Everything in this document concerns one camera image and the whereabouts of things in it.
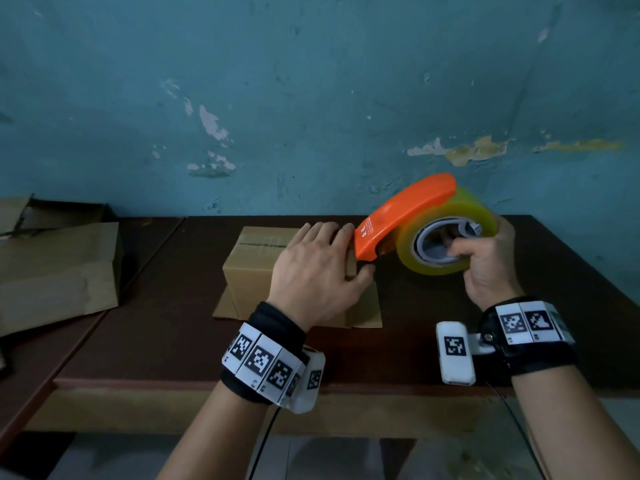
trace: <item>concrete wall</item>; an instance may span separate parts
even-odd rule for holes
[[[640,301],[638,0],[0,0],[0,41],[0,196],[366,214],[450,171]]]

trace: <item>tape dispenser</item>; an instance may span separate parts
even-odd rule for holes
[[[396,250],[407,268],[420,274],[449,274],[469,267],[468,257],[447,256],[455,237],[492,237],[497,224],[449,173],[423,178],[391,197],[355,232],[356,259],[373,261]]]

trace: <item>qr-like code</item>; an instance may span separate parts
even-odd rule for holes
[[[510,313],[508,315],[500,315],[500,320],[504,325],[505,333],[517,333],[519,331],[528,331],[527,325],[522,319],[522,314]]]
[[[267,377],[267,382],[283,390],[284,384],[287,383],[292,372],[293,369],[290,366],[281,360],[277,360]]]
[[[549,320],[549,315],[544,310],[535,312],[524,312],[532,331],[553,330],[554,326]]]
[[[467,355],[465,339],[462,337],[445,337],[444,348],[447,355]]]
[[[300,374],[294,374],[293,379],[291,380],[291,384],[289,384],[287,391],[284,393],[287,397],[291,397],[293,395],[293,391],[295,391],[299,380],[300,380]]]
[[[318,387],[320,387],[321,376],[322,371],[311,371],[311,375],[309,375],[309,384],[307,385],[307,390],[317,389]]]
[[[272,360],[272,354],[261,347],[256,347],[253,349],[251,357],[244,363],[244,366],[262,377]]]
[[[231,344],[229,352],[236,359],[242,360],[242,357],[244,357],[245,352],[248,350],[252,343],[253,341],[251,339],[241,333],[240,335],[238,335],[236,341]]]

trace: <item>tape dispenser handle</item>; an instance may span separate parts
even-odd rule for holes
[[[373,261],[377,247],[389,251],[384,238],[400,223],[430,207],[442,205],[456,194],[456,179],[450,173],[437,173],[405,188],[391,197],[357,227],[355,254],[358,261]]]

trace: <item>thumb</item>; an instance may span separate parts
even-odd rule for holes
[[[360,295],[364,293],[370,284],[373,282],[373,273],[376,272],[376,266],[373,264],[366,264],[362,267],[358,275],[347,282],[347,286],[354,295],[356,295],[356,301],[360,298]]]
[[[466,237],[457,237],[449,246],[449,249],[447,250],[447,256],[471,256],[478,251],[479,244],[480,239],[467,239]]]

